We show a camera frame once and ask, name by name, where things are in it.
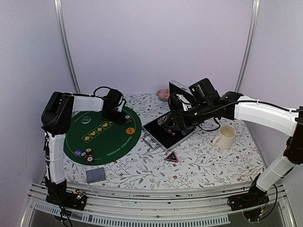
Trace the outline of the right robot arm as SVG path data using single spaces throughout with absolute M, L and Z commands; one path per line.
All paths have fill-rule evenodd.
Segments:
M 237 92 L 220 96 L 208 78 L 186 88 L 169 82 L 170 120 L 165 128 L 181 131 L 194 128 L 211 118 L 241 120 L 280 131 L 289 138 L 284 152 L 253 181 L 245 195 L 248 206 L 255 206 L 269 188 L 303 162 L 303 109 L 280 107 Z

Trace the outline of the small green chip stack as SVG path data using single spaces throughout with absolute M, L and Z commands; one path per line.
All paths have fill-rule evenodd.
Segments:
M 132 116 L 131 115 L 126 115 L 125 116 L 125 123 L 130 124 L 132 122 Z

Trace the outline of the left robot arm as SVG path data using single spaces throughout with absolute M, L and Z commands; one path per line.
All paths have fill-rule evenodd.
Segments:
M 106 96 L 58 91 L 51 95 L 41 117 L 42 129 L 45 132 L 45 184 L 49 195 L 60 205 L 67 205 L 71 200 L 70 194 L 66 191 L 63 147 L 66 133 L 71 126 L 72 115 L 75 112 L 100 112 L 104 119 L 123 124 L 125 104 L 123 94 L 113 88 L 109 88 Z

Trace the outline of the clear dealer button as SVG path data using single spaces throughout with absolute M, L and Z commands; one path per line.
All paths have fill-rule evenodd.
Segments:
M 89 116 L 84 116 L 81 118 L 82 124 L 88 124 L 88 123 L 90 123 L 90 121 L 91 121 L 91 118 Z

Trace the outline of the orange big blind button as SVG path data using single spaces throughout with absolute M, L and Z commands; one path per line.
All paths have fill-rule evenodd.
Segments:
M 127 133 L 128 135 L 133 135 L 133 134 L 135 133 L 135 128 L 133 128 L 133 127 L 127 128 L 127 129 L 126 129 L 126 133 Z

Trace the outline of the green and red chip stack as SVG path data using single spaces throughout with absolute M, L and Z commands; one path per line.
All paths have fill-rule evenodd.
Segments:
M 83 160 L 86 160 L 87 163 L 93 163 L 94 162 L 93 149 L 92 148 L 85 149 L 80 154 L 80 158 L 83 159 Z

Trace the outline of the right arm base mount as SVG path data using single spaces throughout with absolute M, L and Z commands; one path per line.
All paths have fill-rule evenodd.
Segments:
M 238 195 L 230 196 L 227 200 L 227 204 L 232 211 L 251 208 L 259 205 L 266 205 L 269 202 L 269 198 L 266 192 L 253 186 L 248 192 Z M 264 212 L 263 208 L 257 208 L 243 213 L 246 220 L 254 222 L 262 217 Z

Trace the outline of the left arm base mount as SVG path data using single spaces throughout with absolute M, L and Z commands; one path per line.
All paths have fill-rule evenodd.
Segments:
M 48 189 L 46 202 L 58 205 L 61 208 L 71 208 L 84 211 L 86 206 L 86 192 L 76 189 L 72 192 L 66 191 L 63 187 Z

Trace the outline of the blue playing card deck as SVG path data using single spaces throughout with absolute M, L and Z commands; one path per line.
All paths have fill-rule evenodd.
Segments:
M 86 171 L 86 181 L 87 183 L 95 183 L 104 181 L 106 179 L 104 168 L 96 168 Z

